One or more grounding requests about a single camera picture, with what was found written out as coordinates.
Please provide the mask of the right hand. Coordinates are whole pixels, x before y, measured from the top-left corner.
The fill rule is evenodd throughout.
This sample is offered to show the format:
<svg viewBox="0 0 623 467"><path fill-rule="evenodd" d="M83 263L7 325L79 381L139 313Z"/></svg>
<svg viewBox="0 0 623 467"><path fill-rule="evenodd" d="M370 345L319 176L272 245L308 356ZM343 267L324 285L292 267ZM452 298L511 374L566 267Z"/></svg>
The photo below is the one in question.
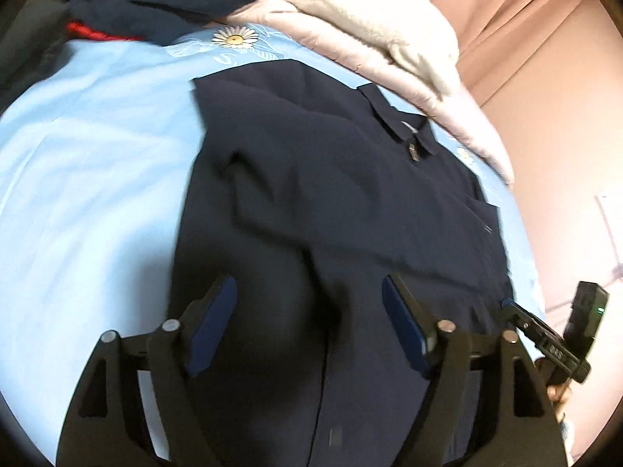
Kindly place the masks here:
<svg viewBox="0 0 623 467"><path fill-rule="evenodd" d="M552 404L556 419L559 423L562 423L566 416L565 407L572 397L572 389L570 388L572 380L567 378L566 381L561 384L549 384L548 381L551 376L550 370L553 369L553 365L544 357L536 360L534 362L534 366L537 367L540 377L543 378L543 381L546 384L547 397Z"/></svg>

